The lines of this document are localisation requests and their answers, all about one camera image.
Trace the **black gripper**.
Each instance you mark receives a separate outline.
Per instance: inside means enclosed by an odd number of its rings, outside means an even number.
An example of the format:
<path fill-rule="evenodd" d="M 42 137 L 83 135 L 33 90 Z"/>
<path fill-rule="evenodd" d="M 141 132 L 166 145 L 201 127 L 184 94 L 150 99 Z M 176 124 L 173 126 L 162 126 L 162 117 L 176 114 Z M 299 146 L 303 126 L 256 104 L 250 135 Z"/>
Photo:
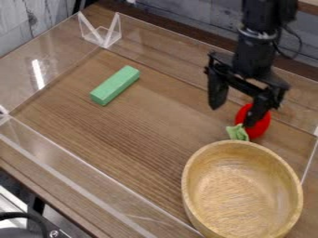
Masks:
<path fill-rule="evenodd" d="M 224 53 L 210 51 L 208 57 L 204 73 L 208 77 L 209 105 L 217 110 L 226 102 L 229 88 L 233 87 L 254 99 L 244 120 L 244 126 L 253 127 L 272 108 L 280 108 L 292 85 L 273 70 L 262 75 L 238 72 L 232 65 L 232 58 Z"/>

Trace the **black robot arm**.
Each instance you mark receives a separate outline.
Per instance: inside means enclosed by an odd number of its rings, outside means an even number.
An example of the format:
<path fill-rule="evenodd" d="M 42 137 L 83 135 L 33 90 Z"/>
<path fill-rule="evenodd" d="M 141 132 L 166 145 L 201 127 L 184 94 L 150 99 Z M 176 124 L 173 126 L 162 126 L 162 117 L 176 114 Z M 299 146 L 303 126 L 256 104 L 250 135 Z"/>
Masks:
<path fill-rule="evenodd" d="M 278 48 L 282 31 L 296 37 L 289 28 L 296 20 L 299 0 L 242 0 L 242 20 L 238 27 L 238 46 L 228 63 L 212 51 L 205 67 L 209 105 L 217 110 L 228 100 L 229 87 L 254 99 L 244 119 L 253 127 L 272 109 L 278 109 L 291 84 L 274 75 L 276 54 L 289 56 Z"/>

